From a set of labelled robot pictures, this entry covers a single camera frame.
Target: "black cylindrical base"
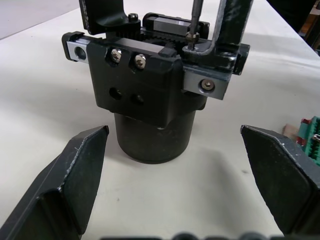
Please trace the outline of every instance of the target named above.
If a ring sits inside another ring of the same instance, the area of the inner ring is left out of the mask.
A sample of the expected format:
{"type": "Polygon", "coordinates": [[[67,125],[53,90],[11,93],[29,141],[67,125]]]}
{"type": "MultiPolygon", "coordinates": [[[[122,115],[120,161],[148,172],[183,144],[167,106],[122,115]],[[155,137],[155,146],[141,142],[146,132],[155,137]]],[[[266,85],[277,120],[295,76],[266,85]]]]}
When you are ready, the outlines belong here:
{"type": "Polygon", "coordinates": [[[179,116],[164,129],[114,114],[116,136],[121,149],[144,164],[168,162],[187,148],[196,111],[179,116]]]}

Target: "screw hole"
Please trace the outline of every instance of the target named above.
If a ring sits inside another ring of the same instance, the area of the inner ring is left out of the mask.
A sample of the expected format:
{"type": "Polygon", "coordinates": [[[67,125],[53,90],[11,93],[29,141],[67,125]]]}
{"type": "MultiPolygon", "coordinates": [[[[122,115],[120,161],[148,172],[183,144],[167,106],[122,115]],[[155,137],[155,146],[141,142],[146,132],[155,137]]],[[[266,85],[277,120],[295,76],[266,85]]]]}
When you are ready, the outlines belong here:
{"type": "Polygon", "coordinates": [[[109,94],[115,100],[120,100],[122,98],[122,93],[118,89],[116,89],[115,87],[110,88],[109,94]]]}
{"type": "Polygon", "coordinates": [[[139,106],[142,106],[145,102],[142,96],[137,94],[133,94],[130,99],[131,99],[131,102],[139,106]]]}
{"type": "Polygon", "coordinates": [[[85,50],[83,50],[81,47],[77,46],[75,49],[74,49],[74,53],[75,55],[78,57],[78,59],[81,59],[81,60],[86,60],[87,58],[87,55],[86,55],[86,52],[85,50]]]}

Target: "white table surface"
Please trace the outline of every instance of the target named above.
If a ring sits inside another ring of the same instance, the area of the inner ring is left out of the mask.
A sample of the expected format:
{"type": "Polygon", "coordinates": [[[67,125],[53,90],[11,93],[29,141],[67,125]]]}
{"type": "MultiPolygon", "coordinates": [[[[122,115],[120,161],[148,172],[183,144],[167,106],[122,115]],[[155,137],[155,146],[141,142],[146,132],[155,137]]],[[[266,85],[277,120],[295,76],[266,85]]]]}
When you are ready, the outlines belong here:
{"type": "MultiPolygon", "coordinates": [[[[214,26],[218,0],[205,1],[214,26]]],[[[190,18],[191,0],[126,0],[126,13],[190,18]]],[[[208,99],[190,143],[173,161],[146,165],[118,146],[114,117],[96,106],[89,66],[65,58],[61,36],[82,31],[79,10],[0,41],[0,225],[37,174],[81,131],[108,125],[100,187],[84,240],[280,234],[259,194],[242,124],[280,132],[320,115],[320,58],[269,6],[255,0],[243,43],[251,50],[223,101],[208,99]]]]}

